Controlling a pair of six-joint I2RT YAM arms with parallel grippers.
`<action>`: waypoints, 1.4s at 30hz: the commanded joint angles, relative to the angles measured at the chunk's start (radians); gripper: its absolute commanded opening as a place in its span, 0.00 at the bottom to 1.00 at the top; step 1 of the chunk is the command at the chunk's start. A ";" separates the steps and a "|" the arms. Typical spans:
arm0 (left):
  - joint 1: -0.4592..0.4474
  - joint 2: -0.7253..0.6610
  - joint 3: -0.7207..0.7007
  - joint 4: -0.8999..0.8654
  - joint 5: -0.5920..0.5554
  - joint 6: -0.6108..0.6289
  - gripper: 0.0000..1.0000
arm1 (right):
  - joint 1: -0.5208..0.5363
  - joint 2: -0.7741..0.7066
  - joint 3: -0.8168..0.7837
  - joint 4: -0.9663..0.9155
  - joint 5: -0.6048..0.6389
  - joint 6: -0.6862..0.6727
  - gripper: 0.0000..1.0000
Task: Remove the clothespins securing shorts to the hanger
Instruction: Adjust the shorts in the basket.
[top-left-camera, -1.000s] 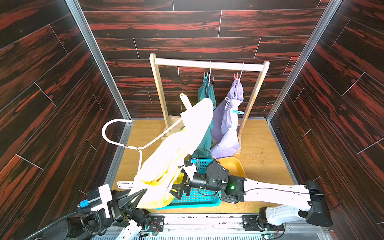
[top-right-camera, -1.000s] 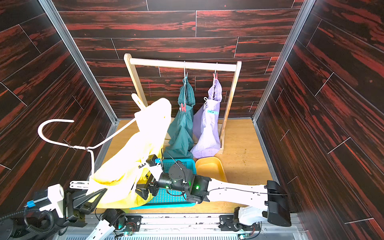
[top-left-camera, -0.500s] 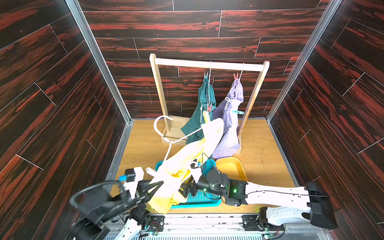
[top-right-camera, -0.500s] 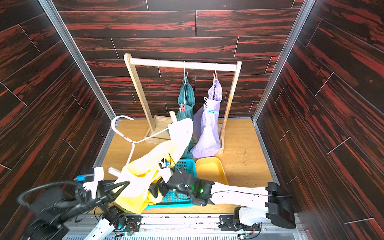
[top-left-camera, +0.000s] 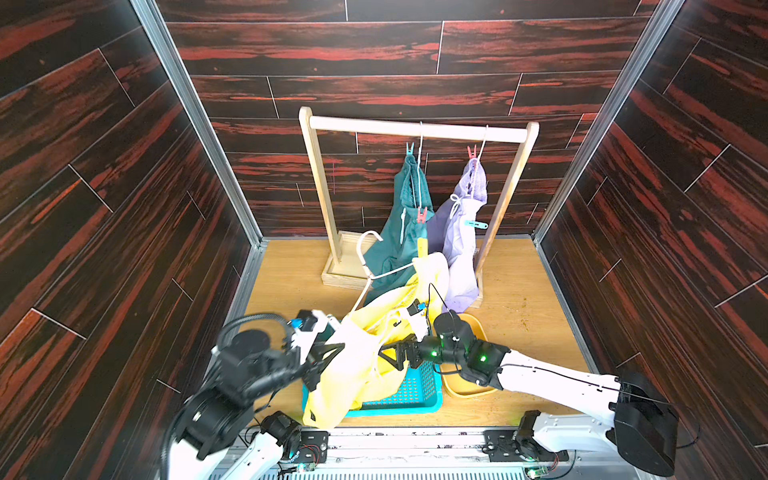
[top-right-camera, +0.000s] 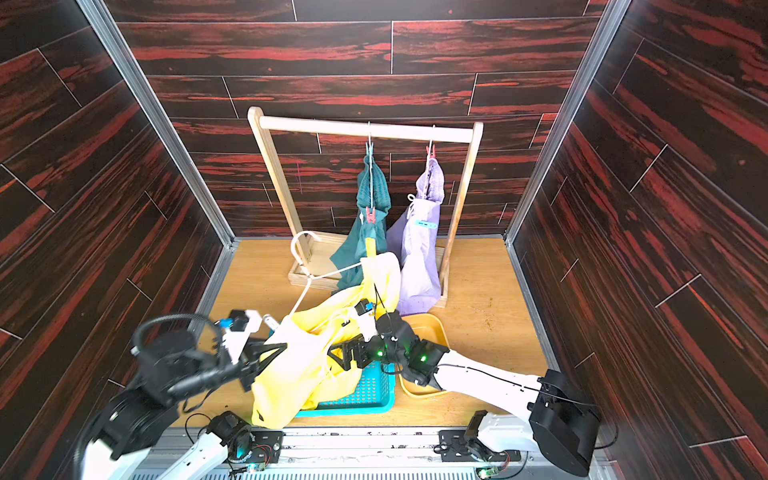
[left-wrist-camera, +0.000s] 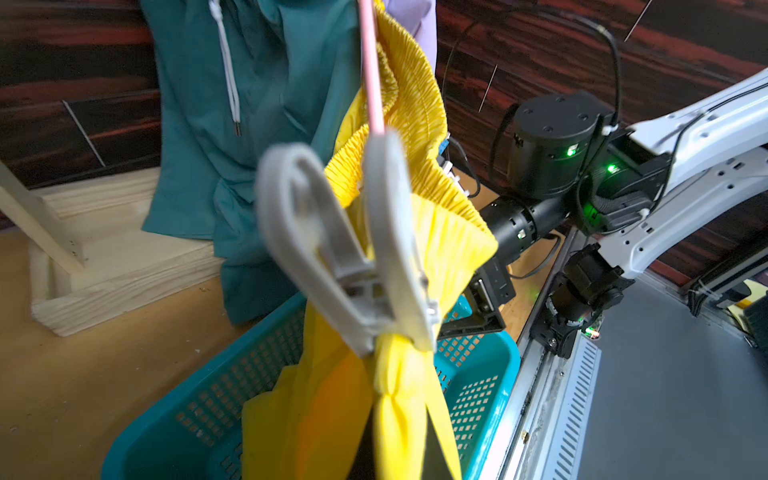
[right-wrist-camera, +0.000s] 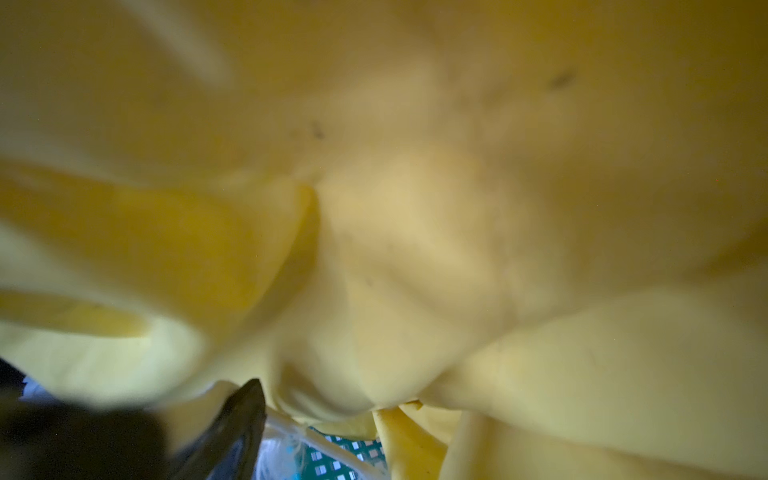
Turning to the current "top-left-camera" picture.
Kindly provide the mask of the yellow clothespin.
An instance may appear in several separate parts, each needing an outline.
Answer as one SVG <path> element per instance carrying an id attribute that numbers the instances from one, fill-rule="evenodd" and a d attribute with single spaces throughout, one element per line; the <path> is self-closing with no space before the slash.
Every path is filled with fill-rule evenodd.
<path id="1" fill-rule="evenodd" d="M 417 257 L 424 258 L 428 255 L 428 240 L 426 238 L 417 239 Z"/>

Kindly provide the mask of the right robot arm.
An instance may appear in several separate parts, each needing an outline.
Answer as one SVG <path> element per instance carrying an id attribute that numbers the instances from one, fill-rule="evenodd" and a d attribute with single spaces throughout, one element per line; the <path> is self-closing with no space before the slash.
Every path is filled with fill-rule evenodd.
<path id="1" fill-rule="evenodd" d="M 536 360 L 478 338 L 453 311 L 437 317 L 432 334 L 410 334 L 382 346 L 379 355 L 398 370 L 452 364 L 472 384 L 573 409 L 565 416 L 526 412 L 513 440 L 522 457 L 549 461 L 562 451 L 604 452 L 652 475 L 675 472 L 679 414 L 639 372 L 600 375 Z"/>

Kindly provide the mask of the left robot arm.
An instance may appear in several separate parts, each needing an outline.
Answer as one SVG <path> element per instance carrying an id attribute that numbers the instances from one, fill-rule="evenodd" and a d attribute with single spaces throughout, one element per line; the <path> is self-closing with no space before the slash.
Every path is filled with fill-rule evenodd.
<path id="1" fill-rule="evenodd" d="M 320 337 L 341 322 L 320 310 L 287 320 L 277 313 L 237 318 L 220 331 L 216 359 L 200 390 L 185 401 L 164 433 L 161 479 L 203 479 L 217 466 L 258 410 L 254 403 L 300 380 L 313 391 L 344 349 Z"/>

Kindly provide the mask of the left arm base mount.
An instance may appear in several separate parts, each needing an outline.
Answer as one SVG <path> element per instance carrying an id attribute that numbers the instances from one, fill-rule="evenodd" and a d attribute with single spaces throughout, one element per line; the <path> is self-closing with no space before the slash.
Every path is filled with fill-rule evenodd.
<path id="1" fill-rule="evenodd" d="M 287 464 L 322 464 L 325 463 L 329 448 L 328 431 L 301 428 L 286 441 L 275 440 L 267 433 L 254 431 L 247 434 L 249 446 L 260 447 L 263 444 L 277 446 L 282 450 L 282 463 Z"/>

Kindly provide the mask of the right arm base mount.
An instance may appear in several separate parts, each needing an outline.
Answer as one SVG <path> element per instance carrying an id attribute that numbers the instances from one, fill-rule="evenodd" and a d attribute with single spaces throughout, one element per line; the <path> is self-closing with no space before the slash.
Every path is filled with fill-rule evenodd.
<path id="1" fill-rule="evenodd" d="M 544 462 L 569 460 L 567 451 L 552 452 L 539 445 L 531 435 L 518 434 L 515 429 L 485 430 L 482 452 L 491 462 Z"/>

